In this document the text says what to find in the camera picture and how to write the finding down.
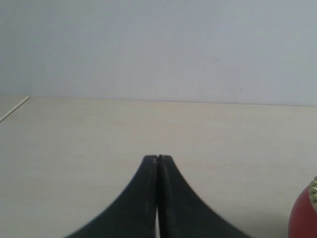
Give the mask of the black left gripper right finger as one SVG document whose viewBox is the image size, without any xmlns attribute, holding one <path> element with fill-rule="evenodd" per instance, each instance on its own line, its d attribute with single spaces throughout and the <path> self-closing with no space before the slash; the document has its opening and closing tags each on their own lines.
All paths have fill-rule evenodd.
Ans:
<svg viewBox="0 0 317 238">
<path fill-rule="evenodd" d="M 162 238 L 247 238 L 190 187 L 173 158 L 158 156 L 157 208 Z"/>
</svg>

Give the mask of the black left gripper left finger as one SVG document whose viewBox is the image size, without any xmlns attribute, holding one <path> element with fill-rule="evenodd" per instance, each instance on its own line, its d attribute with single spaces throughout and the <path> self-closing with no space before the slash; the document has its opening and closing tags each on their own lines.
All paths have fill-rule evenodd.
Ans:
<svg viewBox="0 0 317 238">
<path fill-rule="evenodd" d="M 70 238 L 154 238 L 156 236 L 156 155 L 147 155 L 121 194 Z"/>
</svg>

